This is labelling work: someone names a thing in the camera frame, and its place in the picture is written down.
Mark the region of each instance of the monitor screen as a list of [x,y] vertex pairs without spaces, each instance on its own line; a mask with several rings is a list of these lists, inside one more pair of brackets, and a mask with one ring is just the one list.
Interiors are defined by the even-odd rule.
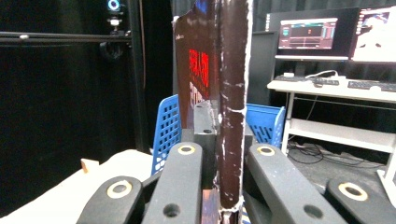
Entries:
[[331,49],[337,18],[281,21],[280,49]]
[[396,6],[363,8],[359,14],[351,60],[396,62]]
[[279,31],[278,59],[346,61],[358,15],[357,7],[274,12],[265,30]]

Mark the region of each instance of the blue plastic basket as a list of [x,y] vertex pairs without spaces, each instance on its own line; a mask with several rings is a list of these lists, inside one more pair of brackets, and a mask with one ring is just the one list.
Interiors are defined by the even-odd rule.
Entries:
[[169,150],[181,139],[178,95],[163,99],[158,107],[152,151],[151,174],[161,171]]
[[247,124],[259,143],[280,148],[285,113],[284,106],[247,104]]

